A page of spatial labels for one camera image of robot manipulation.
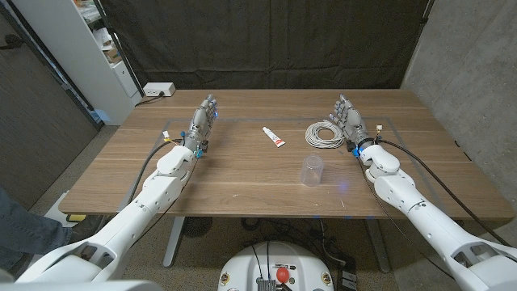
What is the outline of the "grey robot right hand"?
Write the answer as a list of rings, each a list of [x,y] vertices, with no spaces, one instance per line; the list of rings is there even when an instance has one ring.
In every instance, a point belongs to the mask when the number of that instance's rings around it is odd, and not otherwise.
[[[339,96],[329,118],[342,130],[349,152],[359,154],[372,145],[373,138],[369,136],[363,118],[344,94]]]

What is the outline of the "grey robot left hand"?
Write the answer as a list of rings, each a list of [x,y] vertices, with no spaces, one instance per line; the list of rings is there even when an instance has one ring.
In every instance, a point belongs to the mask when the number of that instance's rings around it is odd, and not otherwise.
[[[196,158],[200,158],[208,150],[208,139],[217,116],[217,102],[212,94],[208,94],[195,110],[183,138],[183,146],[191,150]]]

